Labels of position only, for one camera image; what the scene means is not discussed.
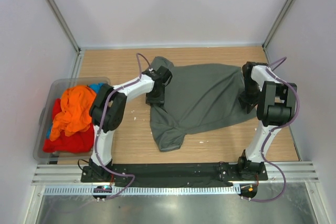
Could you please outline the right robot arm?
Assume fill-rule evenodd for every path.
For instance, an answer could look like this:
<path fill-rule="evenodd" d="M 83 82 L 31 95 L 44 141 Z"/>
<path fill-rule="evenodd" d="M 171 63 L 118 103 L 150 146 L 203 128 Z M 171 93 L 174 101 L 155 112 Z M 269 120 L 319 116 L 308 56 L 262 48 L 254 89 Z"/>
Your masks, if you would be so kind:
<path fill-rule="evenodd" d="M 248 180 L 263 173 L 266 153 L 275 136 L 297 117 L 300 102 L 297 85 L 280 79 L 271 66 L 260 62 L 246 62 L 242 66 L 244 91 L 238 101 L 250 113 L 256 108 L 259 121 L 253 141 L 238 159 L 238 177 Z"/>

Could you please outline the grey t shirt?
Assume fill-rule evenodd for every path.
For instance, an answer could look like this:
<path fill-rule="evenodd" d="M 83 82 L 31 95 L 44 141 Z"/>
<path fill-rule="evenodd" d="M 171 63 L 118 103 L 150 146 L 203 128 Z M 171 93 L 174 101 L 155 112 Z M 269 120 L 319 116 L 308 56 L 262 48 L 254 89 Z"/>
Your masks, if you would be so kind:
<path fill-rule="evenodd" d="M 179 149 L 188 134 L 197 134 L 243 123 L 256 117 L 238 101 L 244 90 L 240 67 L 209 63 L 175 66 L 157 56 L 154 70 L 163 66 L 172 73 L 165 88 L 164 104 L 150 109 L 150 127 L 159 151 Z"/>

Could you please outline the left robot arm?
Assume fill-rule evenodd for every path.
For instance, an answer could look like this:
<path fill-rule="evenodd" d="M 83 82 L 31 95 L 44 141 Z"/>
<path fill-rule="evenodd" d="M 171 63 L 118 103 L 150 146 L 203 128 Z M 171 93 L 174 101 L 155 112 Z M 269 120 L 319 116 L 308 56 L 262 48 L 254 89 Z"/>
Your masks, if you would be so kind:
<path fill-rule="evenodd" d="M 171 79 L 169 69 L 160 66 L 158 70 L 142 72 L 129 82 L 116 86 L 103 84 L 100 88 L 89 111 L 95 139 L 89 166 L 94 168 L 93 176 L 98 181 L 106 182 L 111 177 L 113 135 L 122 122 L 126 104 L 145 94 L 146 104 L 163 105 L 165 87 Z"/>

